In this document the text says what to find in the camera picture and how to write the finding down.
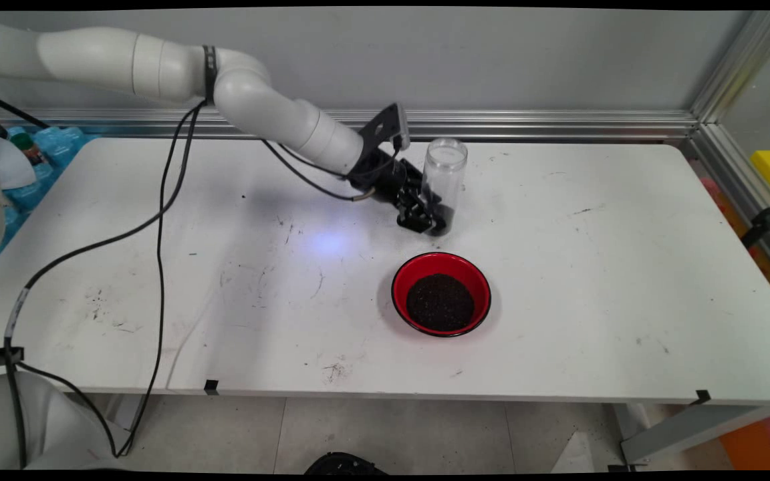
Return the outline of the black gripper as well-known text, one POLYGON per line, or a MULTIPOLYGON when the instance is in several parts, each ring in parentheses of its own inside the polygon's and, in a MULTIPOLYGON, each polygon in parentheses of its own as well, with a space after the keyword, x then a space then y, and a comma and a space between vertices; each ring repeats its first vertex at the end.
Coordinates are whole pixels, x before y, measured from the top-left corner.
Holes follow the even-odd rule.
POLYGON ((450 207, 443 202, 443 174, 423 172, 404 158, 372 150, 348 173, 352 188, 398 209, 396 223, 413 232, 443 236, 450 229, 450 207))

